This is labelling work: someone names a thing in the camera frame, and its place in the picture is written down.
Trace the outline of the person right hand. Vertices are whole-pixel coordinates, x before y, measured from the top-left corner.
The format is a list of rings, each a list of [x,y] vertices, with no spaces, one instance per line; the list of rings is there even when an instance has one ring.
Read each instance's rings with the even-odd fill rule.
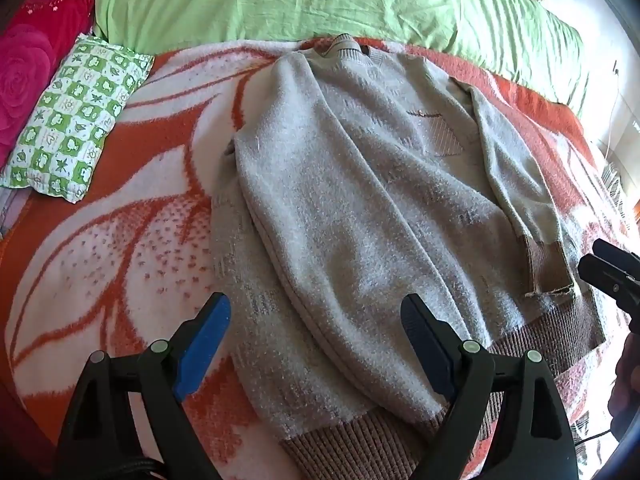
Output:
[[[608,411],[613,417],[620,414],[630,403],[631,396],[638,393],[639,385],[639,336],[630,333],[624,350],[616,365],[616,379],[608,400]]]

